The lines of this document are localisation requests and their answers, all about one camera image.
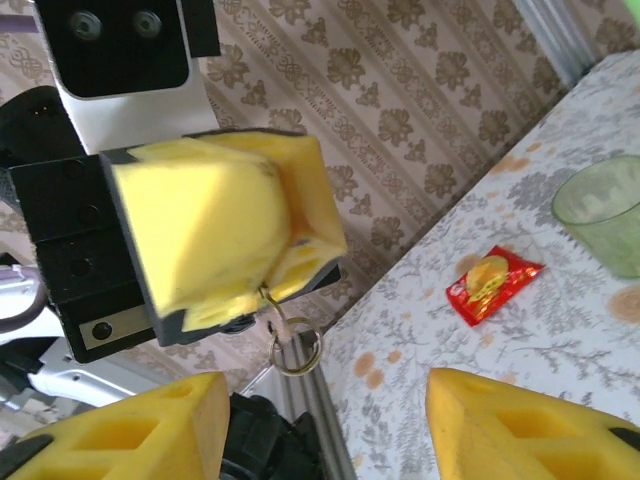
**black cable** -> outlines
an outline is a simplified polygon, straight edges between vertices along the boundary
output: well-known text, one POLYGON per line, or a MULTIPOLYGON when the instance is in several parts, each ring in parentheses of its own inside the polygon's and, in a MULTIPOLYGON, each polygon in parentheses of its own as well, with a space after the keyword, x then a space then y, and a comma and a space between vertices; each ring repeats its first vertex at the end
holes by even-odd
MULTIPOLYGON (((40 273, 35 267, 20 267, 20 273, 23 277, 32 279, 37 285, 36 296, 33 303, 24 312, 14 315, 13 317, 0 319, 0 334, 13 332, 19 328, 26 327, 33 322, 47 306, 47 291, 44 283, 40 278, 40 273)), ((11 268, 0 269, 0 280, 10 280, 16 277, 16 272, 11 268)))

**yellow foam pad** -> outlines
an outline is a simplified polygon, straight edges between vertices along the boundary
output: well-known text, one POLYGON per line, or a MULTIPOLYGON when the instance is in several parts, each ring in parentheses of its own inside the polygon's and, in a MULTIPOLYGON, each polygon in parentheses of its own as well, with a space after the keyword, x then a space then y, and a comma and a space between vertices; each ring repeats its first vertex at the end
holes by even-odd
POLYGON ((234 132, 206 135, 199 140, 265 155, 278 166, 292 235, 266 278, 276 300, 299 291, 325 265, 346 254, 340 214, 315 137, 234 132))
POLYGON ((304 288, 346 254, 314 137, 232 132, 130 149, 114 165, 138 258, 160 317, 183 330, 252 313, 304 288))
POLYGON ((37 430, 54 441, 11 480, 217 480, 229 425, 222 373, 205 373, 37 430))
POLYGON ((191 139, 130 153, 141 161, 113 169, 158 315, 204 302, 234 318, 291 236, 277 167, 191 139))
POLYGON ((442 480, 631 480, 626 420, 453 369, 432 369, 427 417, 442 480))

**camera lens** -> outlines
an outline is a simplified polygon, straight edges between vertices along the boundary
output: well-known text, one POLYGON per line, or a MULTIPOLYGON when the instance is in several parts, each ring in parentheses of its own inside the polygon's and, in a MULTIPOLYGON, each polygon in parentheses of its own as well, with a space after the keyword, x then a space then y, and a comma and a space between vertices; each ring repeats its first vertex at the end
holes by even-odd
POLYGON ((102 22, 93 13, 87 11, 76 12, 69 21, 71 31, 80 40, 87 42, 97 40, 102 33, 102 22))
POLYGON ((143 38, 155 38, 162 30, 162 20, 149 10, 142 10, 133 16, 133 28, 143 38))

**translucent cup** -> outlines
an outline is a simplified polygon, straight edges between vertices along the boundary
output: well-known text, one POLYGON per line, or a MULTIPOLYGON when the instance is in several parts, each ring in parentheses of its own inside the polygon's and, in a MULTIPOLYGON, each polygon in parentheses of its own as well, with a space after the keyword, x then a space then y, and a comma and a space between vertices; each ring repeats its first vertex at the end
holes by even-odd
POLYGON ((613 157, 576 173, 551 209, 614 275, 640 277, 640 157, 613 157))

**floral tablecloth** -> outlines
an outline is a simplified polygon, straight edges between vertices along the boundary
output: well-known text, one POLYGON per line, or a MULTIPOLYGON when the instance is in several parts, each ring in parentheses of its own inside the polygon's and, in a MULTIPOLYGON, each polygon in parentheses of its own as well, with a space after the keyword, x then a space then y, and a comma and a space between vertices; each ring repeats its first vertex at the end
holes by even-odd
POLYGON ((554 220, 573 173, 640 154, 640 51, 606 58, 327 335, 323 370, 358 477, 437 479, 429 369, 452 367, 640 423, 640 282, 554 220), (546 270, 476 328, 445 288, 496 244, 546 270))

